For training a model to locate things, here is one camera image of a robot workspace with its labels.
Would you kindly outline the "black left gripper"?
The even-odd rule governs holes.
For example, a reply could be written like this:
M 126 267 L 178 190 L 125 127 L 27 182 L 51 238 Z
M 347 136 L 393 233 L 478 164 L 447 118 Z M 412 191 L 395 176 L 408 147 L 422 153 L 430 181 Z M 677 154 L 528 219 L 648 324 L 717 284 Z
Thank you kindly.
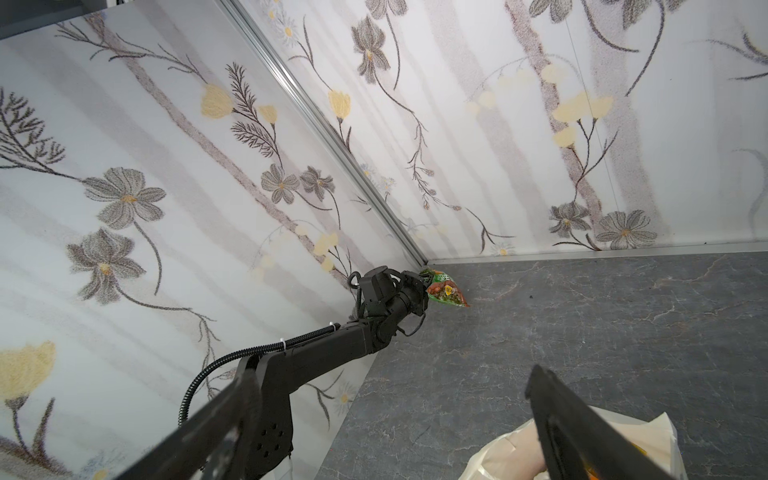
M 424 316 L 428 308 L 428 294 L 425 278 L 411 271 L 397 272 L 396 298 L 407 314 Z

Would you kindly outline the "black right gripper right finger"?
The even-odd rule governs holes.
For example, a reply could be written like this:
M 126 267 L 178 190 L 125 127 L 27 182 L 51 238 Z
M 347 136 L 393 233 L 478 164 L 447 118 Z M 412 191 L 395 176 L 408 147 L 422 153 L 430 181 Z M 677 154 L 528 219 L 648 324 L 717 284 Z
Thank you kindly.
M 669 479 L 648 456 L 540 365 L 530 373 L 529 401 L 547 471 L 552 479 Z

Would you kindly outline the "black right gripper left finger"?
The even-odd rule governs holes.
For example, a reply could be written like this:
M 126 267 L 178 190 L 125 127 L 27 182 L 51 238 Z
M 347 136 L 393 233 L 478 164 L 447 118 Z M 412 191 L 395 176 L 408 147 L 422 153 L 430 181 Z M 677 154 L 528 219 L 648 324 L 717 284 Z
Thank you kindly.
M 240 374 L 216 398 L 122 472 L 120 479 L 190 479 L 221 446 L 256 416 L 256 375 Z

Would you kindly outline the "green snack packet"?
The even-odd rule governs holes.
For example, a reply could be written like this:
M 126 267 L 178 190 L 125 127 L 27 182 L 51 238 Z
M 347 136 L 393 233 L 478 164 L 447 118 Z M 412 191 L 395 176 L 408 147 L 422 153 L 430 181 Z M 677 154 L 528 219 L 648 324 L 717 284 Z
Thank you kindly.
M 461 289 L 450 275 L 427 268 L 420 272 L 420 277 L 431 300 L 450 306 L 469 307 Z

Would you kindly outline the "white printed paper bag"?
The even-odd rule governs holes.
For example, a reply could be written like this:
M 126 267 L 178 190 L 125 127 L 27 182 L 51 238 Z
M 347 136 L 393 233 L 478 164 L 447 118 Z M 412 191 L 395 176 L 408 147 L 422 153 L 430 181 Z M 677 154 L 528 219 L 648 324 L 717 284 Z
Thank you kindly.
M 667 414 L 643 421 L 598 407 L 594 411 L 672 478 L 688 477 L 678 446 L 677 431 Z M 548 477 L 533 420 L 486 444 L 470 458 L 460 476 L 462 480 Z

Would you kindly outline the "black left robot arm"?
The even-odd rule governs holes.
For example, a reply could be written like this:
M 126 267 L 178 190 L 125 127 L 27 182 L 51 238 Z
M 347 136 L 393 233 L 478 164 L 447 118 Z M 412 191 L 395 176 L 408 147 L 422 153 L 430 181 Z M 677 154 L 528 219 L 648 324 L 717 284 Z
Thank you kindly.
M 403 331 L 410 315 L 423 317 L 428 308 L 425 274 L 398 272 L 386 266 L 365 275 L 353 273 L 348 283 L 356 293 L 350 321 L 294 338 L 272 353 L 239 362 L 237 373 L 255 372 L 259 417 L 251 433 L 242 479 L 260 479 L 293 450 L 290 395 L 301 386 L 348 362 L 386 348 Z

